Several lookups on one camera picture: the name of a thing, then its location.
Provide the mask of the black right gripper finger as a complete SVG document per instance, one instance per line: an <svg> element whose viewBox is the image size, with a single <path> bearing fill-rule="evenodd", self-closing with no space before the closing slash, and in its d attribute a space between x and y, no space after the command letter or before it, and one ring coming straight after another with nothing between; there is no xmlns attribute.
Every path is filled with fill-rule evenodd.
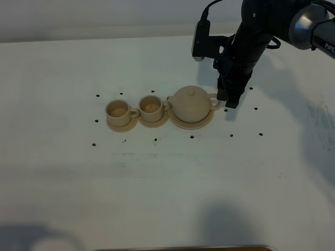
<svg viewBox="0 0 335 251"><path fill-rule="evenodd" d="M219 88L217 92L217 99L218 100L228 100L227 90Z"/></svg>
<svg viewBox="0 0 335 251"><path fill-rule="evenodd" d="M227 100L226 107L228 108L237 108L241 96L244 93L244 89L229 89L227 90Z"/></svg>

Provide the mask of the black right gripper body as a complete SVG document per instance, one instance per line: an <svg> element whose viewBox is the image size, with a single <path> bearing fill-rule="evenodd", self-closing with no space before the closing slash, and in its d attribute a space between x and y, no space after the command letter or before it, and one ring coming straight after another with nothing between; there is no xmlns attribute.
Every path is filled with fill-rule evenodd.
<svg viewBox="0 0 335 251"><path fill-rule="evenodd" d="M224 54L229 61L218 62L218 66L230 66L225 73L220 73L218 89L244 89L251 78L252 71L273 36L263 30L242 21L233 40L225 47Z"/></svg>

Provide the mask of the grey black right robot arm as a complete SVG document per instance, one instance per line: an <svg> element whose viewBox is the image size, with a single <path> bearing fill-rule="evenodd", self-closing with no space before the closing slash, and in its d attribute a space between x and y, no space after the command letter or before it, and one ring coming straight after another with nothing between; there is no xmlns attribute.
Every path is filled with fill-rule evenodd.
<svg viewBox="0 0 335 251"><path fill-rule="evenodd" d="M243 1L242 22L216 60L217 99L236 108L253 68L271 41L334 57L334 4L329 1Z"/></svg>

